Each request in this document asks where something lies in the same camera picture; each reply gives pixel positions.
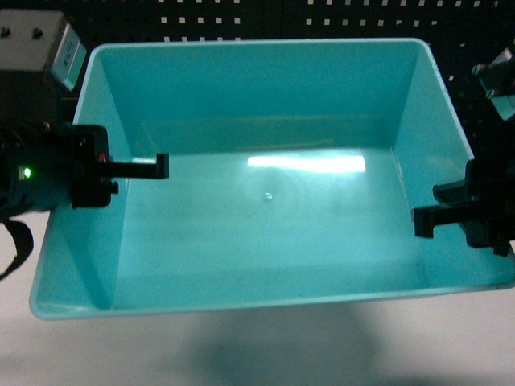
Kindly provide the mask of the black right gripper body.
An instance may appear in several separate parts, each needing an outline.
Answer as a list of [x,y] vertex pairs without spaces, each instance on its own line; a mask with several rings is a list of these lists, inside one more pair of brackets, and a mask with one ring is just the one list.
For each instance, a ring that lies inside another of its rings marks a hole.
[[467,244],[507,257],[514,240],[514,161],[468,162],[465,195],[472,210],[464,223]]

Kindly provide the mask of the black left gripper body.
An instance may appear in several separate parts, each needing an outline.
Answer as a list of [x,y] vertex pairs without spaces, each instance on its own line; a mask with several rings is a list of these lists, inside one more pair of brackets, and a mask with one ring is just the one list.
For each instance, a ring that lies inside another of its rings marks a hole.
[[104,174],[104,165],[113,161],[106,128],[65,125],[62,134],[71,157],[69,198],[72,208],[108,207],[119,188],[112,177]]

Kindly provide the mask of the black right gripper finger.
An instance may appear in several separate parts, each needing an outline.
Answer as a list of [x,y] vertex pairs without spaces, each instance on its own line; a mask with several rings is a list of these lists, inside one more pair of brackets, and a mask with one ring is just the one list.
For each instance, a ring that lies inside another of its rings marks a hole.
[[422,238],[433,238],[435,227],[463,221],[466,210],[464,205],[415,207],[413,209],[414,234]]
[[432,193],[439,203],[466,203],[469,201],[465,179],[434,185]]

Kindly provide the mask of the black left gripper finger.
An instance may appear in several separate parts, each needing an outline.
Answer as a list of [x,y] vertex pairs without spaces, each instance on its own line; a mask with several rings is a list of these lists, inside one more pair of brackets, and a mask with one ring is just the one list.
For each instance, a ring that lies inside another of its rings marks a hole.
[[127,179],[168,179],[169,155],[157,154],[154,163],[107,162],[105,177]]

